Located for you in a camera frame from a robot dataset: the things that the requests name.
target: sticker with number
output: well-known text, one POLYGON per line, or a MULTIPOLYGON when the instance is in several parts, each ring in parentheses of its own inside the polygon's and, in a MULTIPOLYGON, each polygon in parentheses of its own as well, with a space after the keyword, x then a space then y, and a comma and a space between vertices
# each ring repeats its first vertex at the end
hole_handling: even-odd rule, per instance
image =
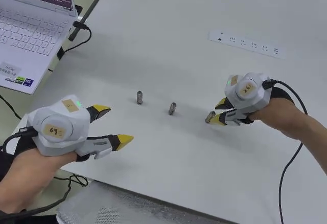
POLYGON ((57 139, 63 139, 66 133, 65 128, 57 127, 53 124, 47 124, 44 127, 43 133, 47 136, 55 137, 57 139))
POLYGON ((252 83, 248 82, 240 91, 242 96, 248 96, 252 93, 252 91, 255 90, 255 87, 252 83))

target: coil spring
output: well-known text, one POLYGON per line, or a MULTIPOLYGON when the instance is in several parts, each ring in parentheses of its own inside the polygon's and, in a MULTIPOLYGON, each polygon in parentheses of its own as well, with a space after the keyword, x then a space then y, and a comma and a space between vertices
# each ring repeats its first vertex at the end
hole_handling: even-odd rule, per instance
POLYGON ((171 116, 172 114, 174 114, 175 110, 176 110, 176 103, 173 102, 171 105, 170 105, 170 108, 169 108, 169 112, 168 114, 171 116))
POLYGON ((205 122, 210 123, 211 119, 216 115, 215 111, 211 111, 209 115, 206 117, 205 122))
POLYGON ((142 105, 142 103, 143 103, 143 93, 142 93, 142 91, 137 92, 136 102, 137 102, 138 105, 142 105))

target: hand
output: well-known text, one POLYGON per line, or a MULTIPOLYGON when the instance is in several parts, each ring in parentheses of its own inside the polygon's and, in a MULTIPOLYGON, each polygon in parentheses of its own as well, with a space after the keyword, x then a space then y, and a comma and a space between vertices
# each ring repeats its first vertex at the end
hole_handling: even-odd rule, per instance
POLYGON ((271 99, 265 108, 251 114, 251 120, 261 120, 286 136, 299 139, 299 131, 305 127, 307 116, 289 100, 271 99))
POLYGON ((75 152, 62 156, 43 156, 38 149, 19 154, 0 182, 0 210, 19 212, 41 192, 62 166, 74 162, 75 152))

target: white table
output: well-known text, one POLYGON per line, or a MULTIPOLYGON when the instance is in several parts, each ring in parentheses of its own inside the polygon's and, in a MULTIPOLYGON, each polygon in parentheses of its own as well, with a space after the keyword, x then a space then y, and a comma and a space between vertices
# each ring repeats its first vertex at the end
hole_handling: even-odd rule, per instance
MULTIPOLYGON (((118 153, 65 170, 239 223, 279 223, 279 178, 298 142, 260 122, 218 127, 204 118, 230 74, 252 71, 290 84, 327 124, 326 2, 101 0, 87 22, 93 39, 66 54, 31 110, 74 93, 86 106, 113 108, 90 136, 135 136, 118 153), (286 59, 207 40, 214 29, 281 46, 286 59)), ((286 173, 282 204, 285 223, 326 223, 327 177, 305 148, 286 173)))

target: power outlet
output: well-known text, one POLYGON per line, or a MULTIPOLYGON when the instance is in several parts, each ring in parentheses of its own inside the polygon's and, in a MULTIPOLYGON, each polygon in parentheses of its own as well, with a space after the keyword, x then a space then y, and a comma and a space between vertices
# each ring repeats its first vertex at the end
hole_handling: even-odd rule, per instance
POLYGON ((268 44, 260 43, 245 37, 235 36, 225 31, 214 30, 209 32, 209 40, 223 43, 229 46, 246 49, 259 54, 283 59, 281 48, 273 47, 268 44))

